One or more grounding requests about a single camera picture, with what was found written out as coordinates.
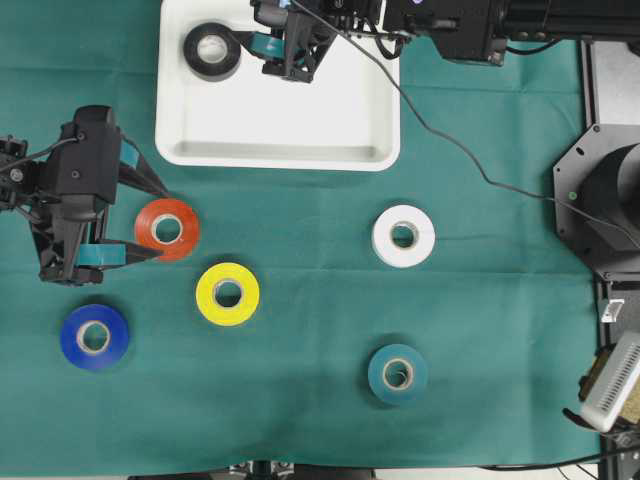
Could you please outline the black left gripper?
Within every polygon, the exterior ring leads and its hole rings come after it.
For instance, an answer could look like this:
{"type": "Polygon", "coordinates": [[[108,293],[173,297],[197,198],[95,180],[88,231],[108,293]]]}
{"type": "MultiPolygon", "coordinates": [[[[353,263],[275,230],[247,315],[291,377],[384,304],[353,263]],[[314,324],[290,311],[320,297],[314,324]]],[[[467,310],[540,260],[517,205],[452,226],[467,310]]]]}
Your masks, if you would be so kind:
{"type": "Polygon", "coordinates": [[[106,240],[98,231],[115,203],[119,182],[159,198],[169,192],[138,146],[115,130],[63,126],[61,138],[29,160],[31,232],[40,279],[67,285],[99,283],[103,271],[158,258],[162,250],[106,240]]]}

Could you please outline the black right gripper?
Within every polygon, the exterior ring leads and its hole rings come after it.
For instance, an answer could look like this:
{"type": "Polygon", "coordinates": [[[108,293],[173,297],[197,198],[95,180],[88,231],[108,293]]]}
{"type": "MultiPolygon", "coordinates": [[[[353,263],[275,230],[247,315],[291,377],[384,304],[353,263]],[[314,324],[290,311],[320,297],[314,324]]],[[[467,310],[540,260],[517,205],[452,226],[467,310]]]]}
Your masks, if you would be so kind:
{"type": "Polygon", "coordinates": [[[262,73],[310,83],[340,32],[362,32],[379,21],[380,1],[252,1],[254,20],[270,29],[231,31],[251,55],[264,61],[262,73]]]}

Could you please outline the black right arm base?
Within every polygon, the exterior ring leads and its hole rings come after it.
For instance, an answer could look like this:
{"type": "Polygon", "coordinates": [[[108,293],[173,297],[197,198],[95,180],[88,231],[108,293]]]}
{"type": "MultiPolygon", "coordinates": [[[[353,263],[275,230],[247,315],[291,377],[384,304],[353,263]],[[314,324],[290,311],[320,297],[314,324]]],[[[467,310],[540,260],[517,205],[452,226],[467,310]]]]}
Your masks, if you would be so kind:
{"type": "Polygon", "coordinates": [[[596,124],[553,167],[556,232],[604,281],[639,280],[639,127],[596,124]]]}

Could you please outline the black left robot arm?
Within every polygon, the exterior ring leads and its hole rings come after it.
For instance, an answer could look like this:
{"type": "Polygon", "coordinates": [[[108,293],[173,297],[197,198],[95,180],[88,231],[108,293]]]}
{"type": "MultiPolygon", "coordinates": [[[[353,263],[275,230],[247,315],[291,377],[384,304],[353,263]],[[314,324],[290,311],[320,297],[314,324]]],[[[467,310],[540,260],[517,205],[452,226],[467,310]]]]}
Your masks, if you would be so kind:
{"type": "Polygon", "coordinates": [[[119,185],[165,198],[168,191],[138,146],[109,123],[65,124],[60,139],[29,154],[1,140],[1,209],[28,222],[39,278],[67,286],[99,284],[105,271],[156,259],[161,250],[107,238],[119,185]]]}

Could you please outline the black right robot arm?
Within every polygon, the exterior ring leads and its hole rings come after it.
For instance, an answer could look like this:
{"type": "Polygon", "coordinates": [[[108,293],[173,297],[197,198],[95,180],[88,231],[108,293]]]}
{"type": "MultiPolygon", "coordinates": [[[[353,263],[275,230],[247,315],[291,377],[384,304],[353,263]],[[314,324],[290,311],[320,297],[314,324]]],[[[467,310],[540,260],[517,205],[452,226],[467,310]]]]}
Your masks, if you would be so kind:
{"type": "Polygon", "coordinates": [[[563,40],[639,41],[636,1],[253,1],[268,32],[235,31],[267,75],[309,83],[339,36],[368,37],[387,60],[427,36],[448,61],[500,66],[509,42],[539,53],[563,40]]]}

